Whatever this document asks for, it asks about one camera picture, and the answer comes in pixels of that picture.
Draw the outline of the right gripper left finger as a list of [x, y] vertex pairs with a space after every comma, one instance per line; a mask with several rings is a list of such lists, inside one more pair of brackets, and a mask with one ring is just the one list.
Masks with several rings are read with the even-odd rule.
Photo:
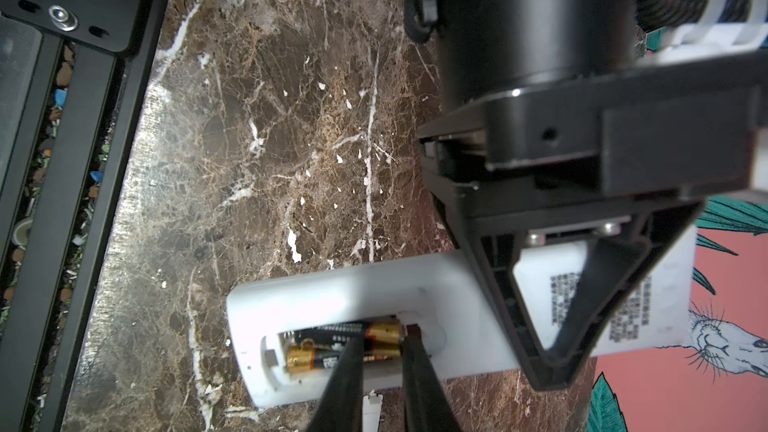
[[364, 342], [352, 338], [343, 349], [307, 432], [362, 430]]

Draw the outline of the white remote battery cover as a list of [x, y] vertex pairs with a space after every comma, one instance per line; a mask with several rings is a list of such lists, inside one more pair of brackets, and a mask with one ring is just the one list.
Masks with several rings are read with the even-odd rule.
[[383, 396], [372, 391], [366, 394], [362, 400], [362, 432], [378, 432]]

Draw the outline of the black gold AAA battery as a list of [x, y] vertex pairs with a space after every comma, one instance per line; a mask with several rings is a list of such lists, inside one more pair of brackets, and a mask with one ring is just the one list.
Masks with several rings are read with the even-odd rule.
[[[291, 374], [309, 372], [313, 370], [333, 369], [340, 360], [344, 348], [335, 349], [303, 348], [291, 346], [286, 353], [286, 368]], [[398, 348], [383, 348], [365, 350], [364, 362], [383, 362], [401, 357]]]
[[397, 345], [400, 340], [400, 327], [391, 322], [355, 321], [326, 324], [293, 332], [295, 343], [303, 348], [340, 349], [355, 337], [362, 338], [366, 347]]

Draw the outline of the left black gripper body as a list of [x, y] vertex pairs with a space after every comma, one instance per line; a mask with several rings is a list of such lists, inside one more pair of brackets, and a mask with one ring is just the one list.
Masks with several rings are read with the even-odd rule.
[[750, 185], [767, 124], [763, 51], [519, 87], [419, 129], [459, 239], [638, 221]]

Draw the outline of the white remote control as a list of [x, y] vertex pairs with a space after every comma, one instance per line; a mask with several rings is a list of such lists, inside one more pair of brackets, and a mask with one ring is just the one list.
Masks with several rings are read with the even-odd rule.
[[[697, 232], [689, 228], [606, 325], [594, 354], [681, 344]], [[326, 370], [288, 369], [285, 334], [393, 316], [417, 324], [440, 379], [515, 370], [518, 360], [460, 251], [262, 280], [227, 298], [235, 357], [252, 402], [269, 408], [320, 398]]]

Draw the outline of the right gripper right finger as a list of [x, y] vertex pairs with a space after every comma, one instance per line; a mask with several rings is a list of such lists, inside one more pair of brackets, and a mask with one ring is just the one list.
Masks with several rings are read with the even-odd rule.
[[405, 329], [400, 348], [405, 430], [460, 431], [423, 345], [421, 330]]

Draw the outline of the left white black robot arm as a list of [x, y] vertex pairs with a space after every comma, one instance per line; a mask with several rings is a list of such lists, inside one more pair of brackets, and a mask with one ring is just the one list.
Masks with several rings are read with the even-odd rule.
[[568, 387], [712, 196], [767, 194], [767, 0], [405, 0], [423, 179], [530, 384]]

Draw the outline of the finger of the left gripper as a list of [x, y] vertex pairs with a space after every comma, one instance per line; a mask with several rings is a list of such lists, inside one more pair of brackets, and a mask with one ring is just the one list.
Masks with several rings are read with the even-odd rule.
[[585, 241], [526, 248], [515, 235], [460, 238], [455, 318], [443, 325], [446, 379], [519, 370], [536, 390], [568, 388], [594, 349], [594, 292]]
[[587, 260], [548, 363], [564, 366], [590, 354], [615, 309], [633, 292], [702, 210], [701, 201], [643, 210], [614, 236], [599, 238]]

